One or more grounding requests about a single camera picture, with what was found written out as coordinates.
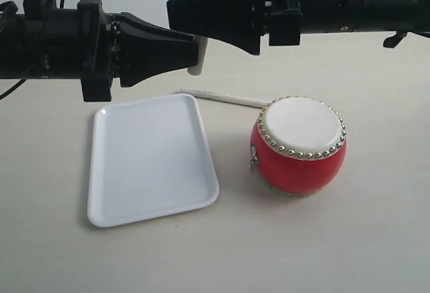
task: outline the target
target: white drum head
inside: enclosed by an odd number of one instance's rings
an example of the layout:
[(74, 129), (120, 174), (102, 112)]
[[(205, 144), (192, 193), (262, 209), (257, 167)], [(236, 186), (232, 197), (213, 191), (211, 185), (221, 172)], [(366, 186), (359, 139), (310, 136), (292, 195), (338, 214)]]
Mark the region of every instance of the white drum head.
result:
[(259, 119), (268, 144), (297, 159), (323, 159), (341, 148), (345, 127), (337, 112), (320, 101), (287, 97), (271, 103)]

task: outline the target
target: white table surface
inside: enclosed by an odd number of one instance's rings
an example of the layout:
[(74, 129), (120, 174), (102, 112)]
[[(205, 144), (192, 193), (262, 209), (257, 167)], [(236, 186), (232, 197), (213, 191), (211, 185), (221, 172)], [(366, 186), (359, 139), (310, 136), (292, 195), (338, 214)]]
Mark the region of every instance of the white table surface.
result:
[(386, 50), (386, 36), (304, 36), (291, 48), (264, 39), (260, 57), (210, 41), (200, 77), (117, 82), (114, 102), (183, 87), (315, 97), (344, 117), (349, 148), (328, 187), (292, 200), (249, 171), (258, 110), (199, 100), (217, 202), (112, 229), (86, 217), (104, 103), (83, 103), (79, 81), (27, 82), (0, 102), (0, 292), (429, 292), (430, 41)]

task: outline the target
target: white stick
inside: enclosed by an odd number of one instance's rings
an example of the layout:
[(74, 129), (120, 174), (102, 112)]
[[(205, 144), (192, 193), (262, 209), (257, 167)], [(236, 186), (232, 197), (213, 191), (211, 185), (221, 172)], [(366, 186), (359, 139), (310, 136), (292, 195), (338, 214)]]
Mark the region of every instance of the white stick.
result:
[(203, 36), (194, 36), (194, 41), (199, 46), (199, 62), (196, 66), (188, 68), (188, 73), (193, 76), (198, 76), (202, 73), (206, 49), (208, 47), (208, 39)]
[(268, 105), (270, 101), (251, 99), (246, 97), (237, 97), (231, 95), (223, 95), (221, 93), (212, 93), (211, 91), (196, 90), (196, 89), (181, 89), (176, 93), (186, 93), (196, 98), (209, 99), (214, 101), (221, 101), (223, 103), (234, 103), (242, 106), (249, 106), (254, 108), (263, 108)]

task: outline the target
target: toy drum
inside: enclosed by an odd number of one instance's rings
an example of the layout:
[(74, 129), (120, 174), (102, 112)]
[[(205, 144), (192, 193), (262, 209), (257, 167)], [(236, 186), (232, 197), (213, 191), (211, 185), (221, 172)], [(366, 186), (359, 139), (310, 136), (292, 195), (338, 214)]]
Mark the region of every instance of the toy drum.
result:
[(251, 169), (274, 189), (307, 196), (338, 174), (346, 153), (343, 119), (306, 97), (283, 97), (263, 108), (251, 133)]

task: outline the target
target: rectangular tray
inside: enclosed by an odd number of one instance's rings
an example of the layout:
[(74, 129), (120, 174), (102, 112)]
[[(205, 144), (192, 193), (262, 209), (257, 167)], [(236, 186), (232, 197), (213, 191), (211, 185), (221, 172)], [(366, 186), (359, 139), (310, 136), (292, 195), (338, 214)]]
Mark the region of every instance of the rectangular tray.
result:
[(193, 96), (108, 105), (96, 113), (88, 197), (95, 226), (197, 210), (219, 191)]

